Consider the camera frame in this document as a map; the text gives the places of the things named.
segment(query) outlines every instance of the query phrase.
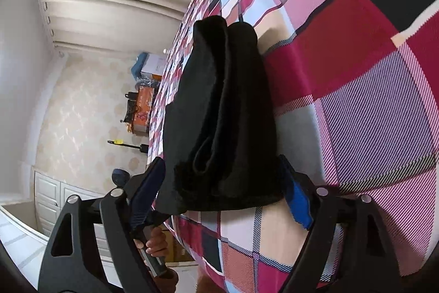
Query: orange box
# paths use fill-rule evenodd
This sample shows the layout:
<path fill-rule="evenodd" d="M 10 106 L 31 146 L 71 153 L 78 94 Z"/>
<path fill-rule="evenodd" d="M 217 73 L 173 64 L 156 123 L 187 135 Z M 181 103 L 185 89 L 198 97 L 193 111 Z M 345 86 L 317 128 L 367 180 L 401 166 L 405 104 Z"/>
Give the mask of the orange box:
<path fill-rule="evenodd" d="M 139 87 L 137 95 L 136 111 L 133 119 L 133 130 L 136 132 L 148 132 L 151 117 L 152 99 L 154 89 L 151 87 Z"/>

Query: blue object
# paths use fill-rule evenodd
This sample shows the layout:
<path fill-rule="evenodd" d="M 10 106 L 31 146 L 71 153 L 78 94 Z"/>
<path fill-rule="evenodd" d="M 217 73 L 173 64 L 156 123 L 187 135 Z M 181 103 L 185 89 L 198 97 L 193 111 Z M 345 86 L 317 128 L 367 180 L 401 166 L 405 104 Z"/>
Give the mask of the blue object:
<path fill-rule="evenodd" d="M 146 59 L 148 59 L 148 55 L 149 54 L 147 52 L 143 52 L 137 57 L 136 63 L 131 68 L 131 74 L 133 75 L 134 80 L 137 81 L 137 79 L 142 77 L 141 72 L 142 72 L 143 64 L 145 63 Z"/>
<path fill-rule="evenodd" d="M 128 180 L 130 180 L 131 176 L 126 170 L 123 169 L 114 169 L 111 174 L 111 180 L 117 187 L 123 188 Z"/>
<path fill-rule="evenodd" d="M 298 178 L 295 178 L 298 173 L 283 155 L 280 156 L 279 170 L 283 181 L 282 191 L 290 212 L 296 222 L 309 230 L 314 222 L 311 214 L 311 194 L 302 187 Z"/>
<path fill-rule="evenodd" d="M 131 229 L 141 227 L 152 210 L 151 205 L 165 178 L 165 161 L 156 157 L 147 171 L 149 171 L 148 176 L 131 199 Z"/>

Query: bed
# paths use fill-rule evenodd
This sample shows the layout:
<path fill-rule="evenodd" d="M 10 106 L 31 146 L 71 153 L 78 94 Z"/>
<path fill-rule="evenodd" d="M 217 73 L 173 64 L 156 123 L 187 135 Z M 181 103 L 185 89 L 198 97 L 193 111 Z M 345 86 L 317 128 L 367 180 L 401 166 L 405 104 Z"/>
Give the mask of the bed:
<path fill-rule="evenodd" d="M 149 161 L 163 155 L 165 106 L 191 53 L 194 22 L 248 22 L 269 79 L 279 153 L 316 185 L 372 196 L 401 275 L 418 271 L 439 235 L 438 10 L 439 0 L 192 0 L 153 108 Z M 187 212 L 166 224 L 230 293 L 277 292 L 307 235 L 285 201 Z M 342 242 L 337 227 L 321 284 Z"/>

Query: patterned wallpaper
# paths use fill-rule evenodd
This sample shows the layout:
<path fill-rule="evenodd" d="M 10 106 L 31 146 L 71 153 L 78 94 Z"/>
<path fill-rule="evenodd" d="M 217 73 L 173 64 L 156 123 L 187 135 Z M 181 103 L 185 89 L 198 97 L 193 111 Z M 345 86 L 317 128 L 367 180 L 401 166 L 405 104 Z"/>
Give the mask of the patterned wallpaper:
<path fill-rule="evenodd" d="M 70 56 L 41 128 L 36 168 L 65 183 L 107 193 L 114 187 L 111 172 L 144 172 L 147 155 L 138 149 L 107 144 L 148 143 L 128 133 L 120 120 L 126 113 L 125 93 L 134 90 L 134 61 Z"/>

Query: cabinet door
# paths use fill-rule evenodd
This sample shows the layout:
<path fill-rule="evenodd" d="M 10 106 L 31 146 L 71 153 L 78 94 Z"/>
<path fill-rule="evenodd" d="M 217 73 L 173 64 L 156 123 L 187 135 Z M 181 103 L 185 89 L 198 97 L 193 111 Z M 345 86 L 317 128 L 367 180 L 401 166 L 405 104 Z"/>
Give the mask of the cabinet door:
<path fill-rule="evenodd" d="M 39 231 L 50 236 L 58 219 L 60 208 L 36 197 L 35 211 Z"/>
<path fill-rule="evenodd" d="M 88 191 L 85 189 L 74 187 L 73 185 L 61 183 L 61 207 L 64 206 L 70 195 L 78 195 L 81 200 L 96 199 L 103 196 L 93 191 Z"/>
<path fill-rule="evenodd" d="M 61 207 L 61 183 L 35 172 L 35 198 L 43 200 L 55 207 Z"/>
<path fill-rule="evenodd" d="M 93 191 L 77 188 L 66 183 L 61 183 L 62 206 L 64 206 L 64 203 L 70 195 L 78 195 L 81 200 L 96 199 L 103 196 L 102 194 L 98 194 Z M 105 236 L 104 226 L 100 224 L 95 224 L 94 231 L 96 235 L 97 248 L 99 249 L 100 255 L 105 257 L 111 257 L 110 250 L 108 249 L 107 238 Z"/>

